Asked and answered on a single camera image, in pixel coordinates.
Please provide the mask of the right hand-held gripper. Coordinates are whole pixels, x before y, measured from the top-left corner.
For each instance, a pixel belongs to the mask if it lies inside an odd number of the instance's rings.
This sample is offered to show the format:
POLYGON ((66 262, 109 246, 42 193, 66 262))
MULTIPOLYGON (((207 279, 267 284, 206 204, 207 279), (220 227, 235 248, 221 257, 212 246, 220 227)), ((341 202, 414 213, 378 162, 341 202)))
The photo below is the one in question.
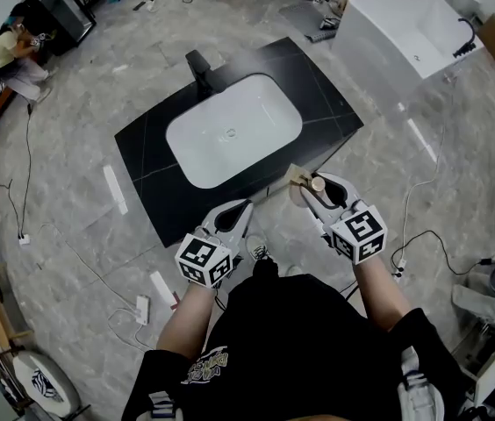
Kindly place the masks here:
POLYGON ((314 217, 325 228, 331 247, 348 258, 353 265, 380 254, 386 246, 387 227, 375 205, 357 210, 341 218, 344 210, 350 209, 361 198, 356 187, 344 178, 330 173, 315 173, 325 188, 320 192, 301 187, 301 196, 314 217))

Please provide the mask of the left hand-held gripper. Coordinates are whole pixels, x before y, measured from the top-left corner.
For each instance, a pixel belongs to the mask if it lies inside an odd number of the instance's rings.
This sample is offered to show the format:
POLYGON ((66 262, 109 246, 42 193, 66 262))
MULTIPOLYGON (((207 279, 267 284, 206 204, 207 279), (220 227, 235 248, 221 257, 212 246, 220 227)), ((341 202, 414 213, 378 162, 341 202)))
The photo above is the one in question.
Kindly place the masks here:
POLYGON ((175 254, 181 276, 213 289, 242 261, 240 243, 248 230, 254 204, 250 199, 223 203, 209 211, 202 226, 187 233, 175 254))

